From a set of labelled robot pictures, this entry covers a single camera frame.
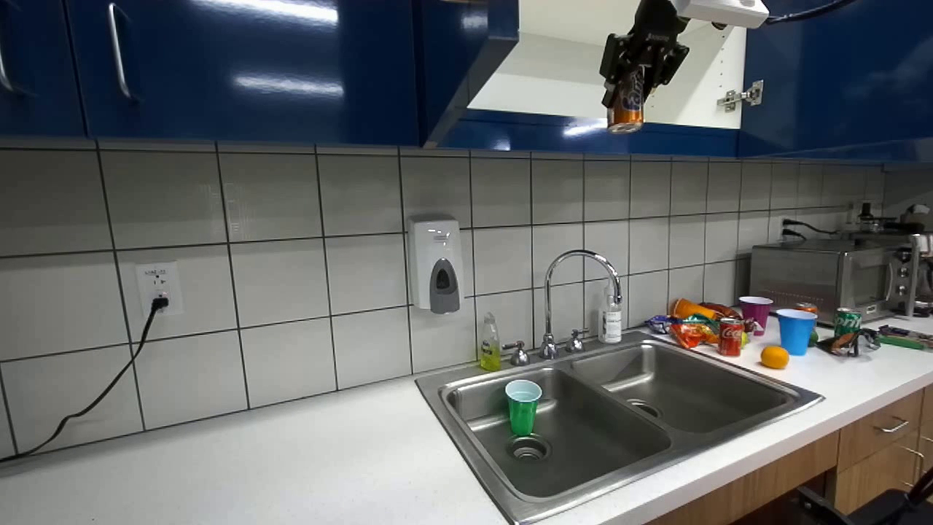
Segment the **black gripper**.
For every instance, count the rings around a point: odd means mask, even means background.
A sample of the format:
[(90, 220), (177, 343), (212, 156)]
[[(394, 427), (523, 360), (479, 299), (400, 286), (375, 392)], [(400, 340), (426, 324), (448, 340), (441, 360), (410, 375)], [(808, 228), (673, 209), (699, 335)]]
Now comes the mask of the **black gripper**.
[(636, 105), (633, 63), (644, 66), (644, 93), (667, 85), (682, 66), (687, 48), (679, 44), (687, 20), (677, 13), (670, 0), (639, 0), (626, 41), (607, 35), (597, 73), (603, 76), (603, 108)]

